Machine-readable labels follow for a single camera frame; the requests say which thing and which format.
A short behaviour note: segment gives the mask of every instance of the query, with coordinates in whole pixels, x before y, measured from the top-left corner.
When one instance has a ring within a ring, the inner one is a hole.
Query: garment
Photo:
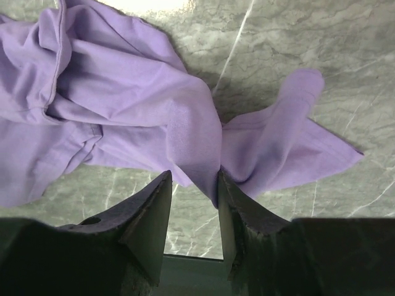
[[[251,197],[315,181],[362,154],[307,116],[323,87],[297,70],[273,106],[222,126],[166,35],[93,0],[36,23],[0,16],[0,205],[39,199],[79,164],[171,170],[217,206],[222,166]]]

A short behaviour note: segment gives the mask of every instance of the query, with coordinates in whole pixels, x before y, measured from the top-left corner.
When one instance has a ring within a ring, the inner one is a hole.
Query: wrinkled fabric
[[[324,87],[296,70],[277,102],[222,126],[166,35],[92,0],[36,23],[0,15],[0,205],[39,199],[81,163],[171,170],[217,206],[222,167],[249,196],[353,166],[362,154],[307,119]]]

